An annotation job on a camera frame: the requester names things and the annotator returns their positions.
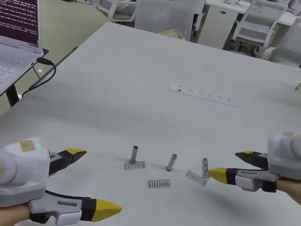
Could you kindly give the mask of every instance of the white cabinet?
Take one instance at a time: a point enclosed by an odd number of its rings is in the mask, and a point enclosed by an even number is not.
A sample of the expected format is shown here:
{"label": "white cabinet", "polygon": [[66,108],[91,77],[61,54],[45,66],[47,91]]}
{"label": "white cabinet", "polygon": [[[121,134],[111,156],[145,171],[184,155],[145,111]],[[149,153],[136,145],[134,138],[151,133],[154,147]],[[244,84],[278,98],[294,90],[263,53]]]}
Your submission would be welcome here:
{"label": "white cabinet", "polygon": [[238,13],[210,6],[198,44],[222,49]]}

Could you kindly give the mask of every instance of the laptop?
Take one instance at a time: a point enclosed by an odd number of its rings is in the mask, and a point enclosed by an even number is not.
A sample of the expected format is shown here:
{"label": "laptop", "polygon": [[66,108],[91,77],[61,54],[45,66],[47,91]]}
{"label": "laptop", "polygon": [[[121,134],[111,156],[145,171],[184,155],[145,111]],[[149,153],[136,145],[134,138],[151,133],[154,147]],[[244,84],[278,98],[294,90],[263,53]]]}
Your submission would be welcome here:
{"label": "laptop", "polygon": [[0,96],[42,57],[39,0],[0,0]]}

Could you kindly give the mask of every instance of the metal peg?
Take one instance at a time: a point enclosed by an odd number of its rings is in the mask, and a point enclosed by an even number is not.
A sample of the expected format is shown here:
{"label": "metal peg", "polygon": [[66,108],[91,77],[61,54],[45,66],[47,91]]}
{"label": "metal peg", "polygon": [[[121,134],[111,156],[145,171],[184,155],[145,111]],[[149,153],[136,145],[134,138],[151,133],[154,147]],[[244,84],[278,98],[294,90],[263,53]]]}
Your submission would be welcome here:
{"label": "metal peg", "polygon": [[169,160],[169,163],[168,163],[168,165],[166,166],[166,171],[168,171],[168,172],[170,172],[170,171],[172,171],[173,170],[173,165],[174,165],[174,162],[175,162],[175,160],[177,159],[177,155],[176,154],[172,154],[172,156],[171,156],[171,158],[170,158],[170,160]]}
{"label": "metal peg", "polygon": [[132,151],[132,156],[131,156],[131,159],[130,159],[131,164],[134,164],[136,162],[137,152],[138,152],[138,146],[134,146],[133,151]]}
{"label": "metal peg", "polygon": [[209,175],[208,175],[208,159],[207,158],[203,159],[203,177],[205,177],[206,179],[209,178]]}

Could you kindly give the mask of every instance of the laptop screen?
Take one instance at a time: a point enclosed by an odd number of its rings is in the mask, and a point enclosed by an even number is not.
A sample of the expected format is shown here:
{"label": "laptop screen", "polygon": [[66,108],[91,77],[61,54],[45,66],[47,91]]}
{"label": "laptop screen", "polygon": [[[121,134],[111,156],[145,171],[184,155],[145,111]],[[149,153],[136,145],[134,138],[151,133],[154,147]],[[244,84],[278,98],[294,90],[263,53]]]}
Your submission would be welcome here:
{"label": "laptop screen", "polygon": [[39,46],[38,0],[0,0],[0,36]]}

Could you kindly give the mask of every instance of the hand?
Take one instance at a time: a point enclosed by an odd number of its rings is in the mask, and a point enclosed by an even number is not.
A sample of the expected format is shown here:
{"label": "hand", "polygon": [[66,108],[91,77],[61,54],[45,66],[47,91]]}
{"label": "hand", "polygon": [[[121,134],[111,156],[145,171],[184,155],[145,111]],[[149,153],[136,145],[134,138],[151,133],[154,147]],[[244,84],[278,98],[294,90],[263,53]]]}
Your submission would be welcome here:
{"label": "hand", "polygon": [[27,204],[0,208],[0,226],[13,226],[14,224],[29,219]]}
{"label": "hand", "polygon": [[277,190],[287,193],[296,203],[301,205],[301,181],[278,180]]}

